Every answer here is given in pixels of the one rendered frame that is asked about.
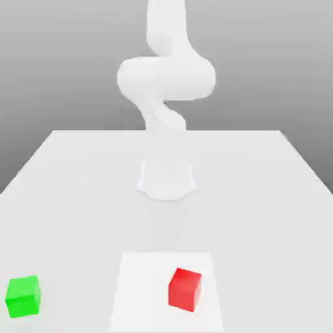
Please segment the small red cube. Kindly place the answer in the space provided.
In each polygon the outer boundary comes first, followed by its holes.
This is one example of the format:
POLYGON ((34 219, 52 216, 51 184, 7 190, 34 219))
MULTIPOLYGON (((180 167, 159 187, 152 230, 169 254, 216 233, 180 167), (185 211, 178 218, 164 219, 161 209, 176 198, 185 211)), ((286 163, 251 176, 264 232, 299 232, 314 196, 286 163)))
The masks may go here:
POLYGON ((202 275, 177 268, 168 284, 168 305, 194 312, 202 290, 202 275))

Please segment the small green cube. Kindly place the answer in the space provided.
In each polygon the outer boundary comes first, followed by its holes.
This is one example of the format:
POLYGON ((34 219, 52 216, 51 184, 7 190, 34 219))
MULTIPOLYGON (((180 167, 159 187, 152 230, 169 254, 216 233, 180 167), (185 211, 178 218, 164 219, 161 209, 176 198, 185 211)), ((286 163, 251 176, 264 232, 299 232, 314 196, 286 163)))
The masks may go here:
POLYGON ((10 279, 5 296, 9 316, 17 318, 38 314, 41 294, 39 280, 35 275, 10 279))

